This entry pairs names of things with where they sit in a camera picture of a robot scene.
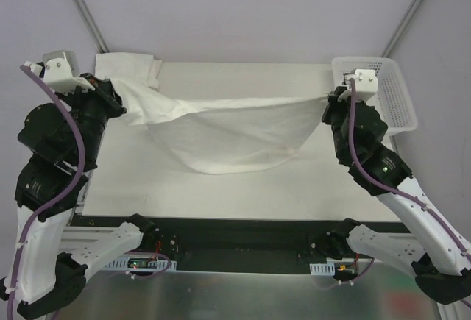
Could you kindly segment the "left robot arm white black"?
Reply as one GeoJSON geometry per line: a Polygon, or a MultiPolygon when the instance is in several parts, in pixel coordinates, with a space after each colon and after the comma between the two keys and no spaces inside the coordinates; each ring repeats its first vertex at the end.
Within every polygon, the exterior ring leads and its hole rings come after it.
{"type": "Polygon", "coordinates": [[[77,252],[59,250],[88,172],[96,168],[105,126],[125,113],[110,81],[91,74],[80,79],[84,86],[52,90],[37,78],[50,102],[31,110],[18,134],[32,156],[18,176],[18,236],[1,281],[9,319],[39,319],[70,305],[95,273],[126,252],[159,256],[157,228],[139,214],[77,252]]]}

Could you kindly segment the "white t shirt red print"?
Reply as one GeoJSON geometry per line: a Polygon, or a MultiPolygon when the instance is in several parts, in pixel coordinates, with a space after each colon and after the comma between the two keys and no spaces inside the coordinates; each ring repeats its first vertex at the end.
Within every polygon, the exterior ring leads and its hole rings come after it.
{"type": "Polygon", "coordinates": [[[264,171],[295,158],[319,126],[324,96],[180,100],[114,77],[127,126],[147,128],[156,146],[203,174],[264,171]]]}

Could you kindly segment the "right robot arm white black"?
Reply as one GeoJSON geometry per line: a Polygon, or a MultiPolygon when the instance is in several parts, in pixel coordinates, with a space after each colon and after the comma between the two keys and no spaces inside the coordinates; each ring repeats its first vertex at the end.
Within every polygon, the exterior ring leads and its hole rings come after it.
{"type": "Polygon", "coordinates": [[[425,195],[401,157],[383,145],[387,125],[347,86],[327,97],[322,122],[330,126],[336,158],[370,196],[387,206],[414,236],[399,242],[346,218],[319,237],[316,251],[341,260],[367,255],[402,271],[433,301],[470,305],[470,242],[425,195]]]}

